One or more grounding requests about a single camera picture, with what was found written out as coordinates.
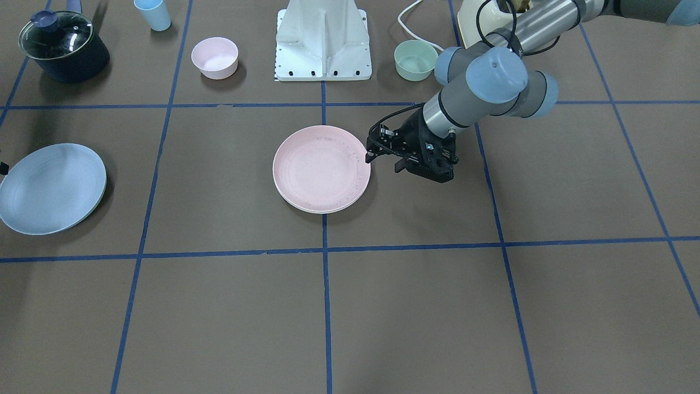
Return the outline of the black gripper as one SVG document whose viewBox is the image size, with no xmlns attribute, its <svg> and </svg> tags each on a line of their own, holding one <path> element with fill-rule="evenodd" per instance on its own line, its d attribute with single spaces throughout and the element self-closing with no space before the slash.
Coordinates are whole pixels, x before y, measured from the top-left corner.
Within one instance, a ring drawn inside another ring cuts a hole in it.
<svg viewBox="0 0 700 394">
<path fill-rule="evenodd" d="M 395 172 L 403 170 L 438 183 L 453 180 L 453 167 L 458 162 L 456 137 L 450 133 L 441 138 L 427 126 L 421 109 L 415 111 L 397 130 L 375 123 L 366 140 L 365 163 L 380 155 L 395 155 Z"/>
</svg>

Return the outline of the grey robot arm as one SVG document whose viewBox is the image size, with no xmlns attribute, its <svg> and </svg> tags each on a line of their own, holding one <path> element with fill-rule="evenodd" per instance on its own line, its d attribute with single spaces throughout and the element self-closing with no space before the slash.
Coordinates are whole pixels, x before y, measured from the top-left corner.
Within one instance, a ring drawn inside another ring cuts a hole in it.
<svg viewBox="0 0 700 394">
<path fill-rule="evenodd" d="M 395 155 L 403 170 L 435 182 L 453 179 L 457 135 L 488 115 L 531 119 L 552 110 L 556 80 L 529 71 L 523 58 L 547 50 L 562 33 L 601 15 L 675 26 L 698 24 L 697 1 L 544 1 L 490 32 L 478 29 L 470 47 L 449 47 L 435 64 L 441 90 L 391 130 L 379 120 L 369 130 L 365 162 Z"/>
</svg>

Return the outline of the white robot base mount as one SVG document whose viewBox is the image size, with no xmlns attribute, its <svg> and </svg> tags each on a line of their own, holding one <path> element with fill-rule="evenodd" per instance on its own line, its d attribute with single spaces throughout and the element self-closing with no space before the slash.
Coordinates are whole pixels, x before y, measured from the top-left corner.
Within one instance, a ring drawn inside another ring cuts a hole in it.
<svg viewBox="0 0 700 394">
<path fill-rule="evenodd" d="M 290 1 L 276 22 L 278 82 L 372 77 L 368 15 L 355 1 Z"/>
</svg>

